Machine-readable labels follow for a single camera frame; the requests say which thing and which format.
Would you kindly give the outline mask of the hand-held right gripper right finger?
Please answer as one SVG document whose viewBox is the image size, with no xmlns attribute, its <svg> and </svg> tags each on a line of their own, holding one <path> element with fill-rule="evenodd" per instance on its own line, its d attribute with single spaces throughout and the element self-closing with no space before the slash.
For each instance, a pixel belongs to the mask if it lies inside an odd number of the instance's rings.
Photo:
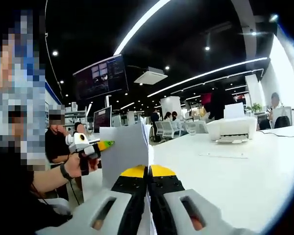
<svg viewBox="0 0 294 235">
<path fill-rule="evenodd" d="M 150 211 L 158 235 L 253 235 L 223 220 L 220 209 L 194 189 L 184 189 L 176 174 L 163 166 L 148 170 Z"/>
</svg>

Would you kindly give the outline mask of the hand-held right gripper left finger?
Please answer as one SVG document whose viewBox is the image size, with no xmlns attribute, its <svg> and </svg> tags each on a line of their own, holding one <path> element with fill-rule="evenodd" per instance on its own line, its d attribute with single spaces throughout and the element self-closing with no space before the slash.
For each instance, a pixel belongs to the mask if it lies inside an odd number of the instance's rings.
<svg viewBox="0 0 294 235">
<path fill-rule="evenodd" d="M 147 192 L 147 167 L 122 172 L 111 189 L 102 189 L 78 206 L 72 218 L 58 227 L 38 230 L 38 235 L 143 235 L 141 227 Z"/>
</svg>

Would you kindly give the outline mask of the person's left hand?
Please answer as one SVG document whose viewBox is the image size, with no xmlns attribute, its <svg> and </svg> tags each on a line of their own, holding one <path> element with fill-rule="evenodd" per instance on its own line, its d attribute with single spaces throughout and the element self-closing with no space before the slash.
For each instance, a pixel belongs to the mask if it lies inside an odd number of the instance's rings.
<svg viewBox="0 0 294 235">
<path fill-rule="evenodd" d="M 90 159 L 87 161 L 88 173 L 94 172 L 98 169 L 99 159 Z M 73 153 L 69 156 L 68 160 L 64 163 L 66 172 L 70 177 L 76 178 L 82 176 L 80 169 L 80 157 L 78 153 Z"/>
</svg>

